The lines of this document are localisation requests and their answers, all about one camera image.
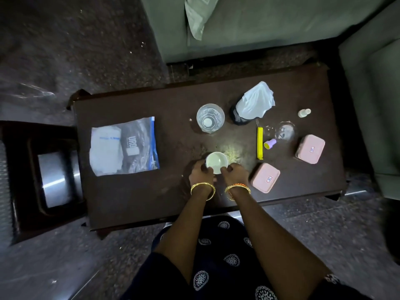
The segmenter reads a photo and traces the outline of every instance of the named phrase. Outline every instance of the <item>coffee table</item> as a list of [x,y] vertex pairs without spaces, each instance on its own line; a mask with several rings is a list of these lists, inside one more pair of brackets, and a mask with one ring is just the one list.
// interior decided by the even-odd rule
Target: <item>coffee table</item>
[[[265,81],[274,92],[276,106],[261,119],[245,126],[234,125],[229,120],[229,108],[260,81]],[[196,122],[197,110],[207,103],[219,105],[226,114],[223,127],[213,134],[202,133]],[[310,108],[312,113],[299,118],[297,112],[303,108]],[[346,187],[324,65],[308,64],[230,80],[76,96],[73,109],[80,144],[83,194],[92,230],[122,229],[175,219],[189,197],[187,176],[193,160],[212,151],[226,153],[231,161],[242,164],[249,171],[260,162],[268,162],[281,171],[268,194],[252,188],[254,199],[262,205],[291,198],[336,194]],[[155,117],[160,169],[96,177],[89,164],[92,127],[150,116]],[[275,135],[276,127],[284,121],[294,124],[294,138],[278,141],[271,150],[264,150],[263,161],[257,160],[257,126],[264,127],[266,141]],[[299,141],[307,134],[326,141],[322,156],[314,165],[294,157]],[[237,210],[235,202],[228,200],[223,190],[219,175],[217,195],[207,202],[204,215]]]

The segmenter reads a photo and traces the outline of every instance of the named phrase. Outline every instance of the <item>pink plastic box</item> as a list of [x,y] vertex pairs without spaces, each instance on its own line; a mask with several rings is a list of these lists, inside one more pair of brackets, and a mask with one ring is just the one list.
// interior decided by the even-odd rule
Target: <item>pink plastic box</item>
[[252,178],[251,185],[266,194],[274,186],[279,175],[280,170],[268,163],[263,163]]
[[301,141],[296,157],[305,162],[315,164],[320,159],[325,141],[314,135],[307,135]]

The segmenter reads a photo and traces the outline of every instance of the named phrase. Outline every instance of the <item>sofa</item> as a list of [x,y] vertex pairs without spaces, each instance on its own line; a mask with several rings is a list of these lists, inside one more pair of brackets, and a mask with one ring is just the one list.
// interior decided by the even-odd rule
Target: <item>sofa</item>
[[374,176],[400,200],[400,0],[339,46]]
[[185,0],[141,0],[165,63],[336,37],[387,0],[218,0],[201,41]]

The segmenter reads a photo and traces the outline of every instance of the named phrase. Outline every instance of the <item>gold bangle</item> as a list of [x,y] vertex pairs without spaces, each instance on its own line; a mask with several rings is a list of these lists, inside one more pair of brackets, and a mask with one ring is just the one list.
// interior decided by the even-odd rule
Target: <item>gold bangle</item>
[[192,191],[193,191],[193,188],[195,188],[196,186],[198,186],[198,185],[200,185],[200,184],[205,184],[205,185],[209,185],[209,186],[211,186],[212,188],[213,188],[213,195],[211,196],[211,197],[209,197],[206,201],[208,201],[208,200],[210,200],[212,197],[214,197],[214,195],[215,195],[215,187],[214,187],[214,185],[212,185],[212,184],[210,184],[210,183],[207,183],[207,182],[200,182],[200,183],[195,183],[195,184],[193,184],[193,186],[192,186],[192,188],[190,189],[190,194],[192,194]]
[[232,199],[232,194],[230,193],[229,190],[230,190],[231,188],[235,187],[235,186],[246,188],[247,191],[249,192],[249,195],[251,194],[251,189],[250,189],[247,185],[242,184],[242,183],[235,183],[235,184],[230,185],[230,186],[228,186],[227,188],[225,188],[225,192],[228,193],[229,196],[230,196],[230,198],[228,197],[229,200],[234,201],[234,199]]

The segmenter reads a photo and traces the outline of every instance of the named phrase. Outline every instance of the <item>plastic bag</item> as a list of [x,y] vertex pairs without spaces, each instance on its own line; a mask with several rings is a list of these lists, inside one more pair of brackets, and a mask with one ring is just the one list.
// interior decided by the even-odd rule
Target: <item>plastic bag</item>
[[257,117],[262,118],[267,110],[275,106],[273,94],[274,92],[264,81],[246,91],[242,99],[231,109],[234,123],[244,125]]
[[96,176],[160,168],[154,117],[92,128],[90,144],[90,166]]

